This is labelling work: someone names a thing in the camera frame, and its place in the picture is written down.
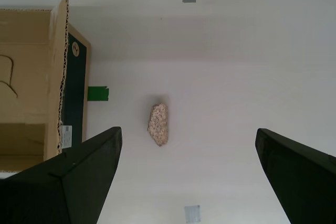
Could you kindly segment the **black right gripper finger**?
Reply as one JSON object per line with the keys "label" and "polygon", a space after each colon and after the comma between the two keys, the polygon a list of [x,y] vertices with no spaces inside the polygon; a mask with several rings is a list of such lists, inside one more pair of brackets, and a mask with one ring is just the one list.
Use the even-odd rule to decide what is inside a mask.
{"label": "black right gripper finger", "polygon": [[263,171],[291,223],[335,223],[335,157],[258,129]]}
{"label": "black right gripper finger", "polygon": [[115,126],[1,179],[1,223],[97,223],[121,149]]}

